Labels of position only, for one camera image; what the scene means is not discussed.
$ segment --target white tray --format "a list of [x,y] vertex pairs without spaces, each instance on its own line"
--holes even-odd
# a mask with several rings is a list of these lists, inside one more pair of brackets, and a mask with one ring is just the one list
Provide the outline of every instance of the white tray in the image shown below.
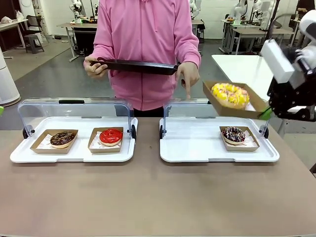
[[[228,152],[220,126],[247,126],[260,147],[255,152]],[[160,140],[160,156],[166,162],[275,162],[280,155],[259,128],[246,118],[166,118],[165,136]]]
[[[138,120],[133,118],[131,125],[137,129]],[[124,127],[122,147],[119,153],[92,154],[88,142],[95,127]],[[78,138],[68,154],[36,154],[30,147],[46,129],[78,129]],[[24,141],[13,151],[10,159],[14,163],[32,162],[124,162],[134,154],[135,139],[127,133],[127,118],[81,118],[49,117],[35,128],[35,134]]]

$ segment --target black pants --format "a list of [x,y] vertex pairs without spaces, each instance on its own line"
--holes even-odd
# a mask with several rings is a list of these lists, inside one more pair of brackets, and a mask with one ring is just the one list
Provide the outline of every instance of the black pants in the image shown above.
[[[117,117],[127,116],[126,108],[122,106],[115,106],[115,110],[116,110]],[[163,118],[163,107],[160,107],[154,110],[146,110],[146,111],[134,109],[133,111],[131,111],[131,117]]]
[[134,117],[163,118],[163,107],[146,111],[134,109]]

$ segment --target yellow sprinkled donut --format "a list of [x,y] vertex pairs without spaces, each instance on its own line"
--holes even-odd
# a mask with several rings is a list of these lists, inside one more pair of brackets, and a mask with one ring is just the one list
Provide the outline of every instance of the yellow sprinkled donut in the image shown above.
[[245,89],[228,83],[215,84],[212,93],[221,105],[234,109],[244,109],[250,100]]

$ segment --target person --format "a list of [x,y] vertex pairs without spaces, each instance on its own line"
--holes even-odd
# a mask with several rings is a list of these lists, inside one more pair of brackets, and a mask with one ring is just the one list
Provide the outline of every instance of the person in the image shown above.
[[[95,64],[104,59],[133,60],[175,65],[172,76],[107,70]],[[192,33],[188,0],[100,0],[93,53],[84,68],[92,78],[108,73],[117,98],[132,104],[135,117],[162,117],[163,105],[172,99],[180,76],[187,98],[199,80],[201,57]]]
[[314,0],[299,0],[296,8],[299,13],[299,18],[302,19],[307,12],[315,10],[315,2]]

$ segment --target chocolate donut with sprinkles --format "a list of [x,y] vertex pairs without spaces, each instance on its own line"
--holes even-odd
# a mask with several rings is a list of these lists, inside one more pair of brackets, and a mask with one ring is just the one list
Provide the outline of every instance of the chocolate donut with sprinkles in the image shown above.
[[240,145],[245,142],[246,135],[238,127],[227,127],[222,131],[224,140],[232,145]]

